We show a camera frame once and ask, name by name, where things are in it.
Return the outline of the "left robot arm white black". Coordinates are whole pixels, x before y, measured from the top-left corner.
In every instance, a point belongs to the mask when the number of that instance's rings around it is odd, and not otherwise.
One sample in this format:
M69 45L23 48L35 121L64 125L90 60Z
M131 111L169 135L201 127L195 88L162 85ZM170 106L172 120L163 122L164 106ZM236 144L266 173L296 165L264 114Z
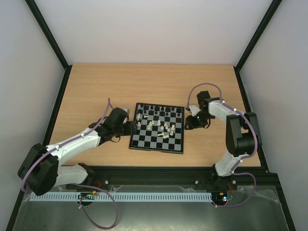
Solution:
M81 133L56 144L35 144L29 150L17 175L35 195L44 195L53 187L85 182L90 169L84 164L65 166L78 154L98 147L113 138L132 136L136 133L134 121L129 121L129 109L114 108L109 116L92 123Z

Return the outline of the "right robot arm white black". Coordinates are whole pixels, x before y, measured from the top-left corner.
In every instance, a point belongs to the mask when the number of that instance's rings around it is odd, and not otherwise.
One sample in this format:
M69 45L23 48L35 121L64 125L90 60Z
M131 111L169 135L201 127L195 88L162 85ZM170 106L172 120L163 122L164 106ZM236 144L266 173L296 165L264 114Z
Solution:
M227 150L205 177L205 183L212 189L224 188L232 183L231 176L238 165L256 154L261 145L257 115L239 111L218 97L212 98L208 91L198 93L197 101L198 106L189 105L187 108L191 114L185 119L186 130L207 128L215 118L226 125Z

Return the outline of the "black white chess board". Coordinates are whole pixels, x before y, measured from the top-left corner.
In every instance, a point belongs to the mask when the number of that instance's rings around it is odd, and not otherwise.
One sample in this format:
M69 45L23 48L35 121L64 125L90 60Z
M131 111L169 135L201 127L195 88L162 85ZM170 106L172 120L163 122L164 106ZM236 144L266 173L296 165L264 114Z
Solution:
M130 138L130 149L183 154L184 107L136 103L134 120L137 131ZM157 136L162 132L169 138Z

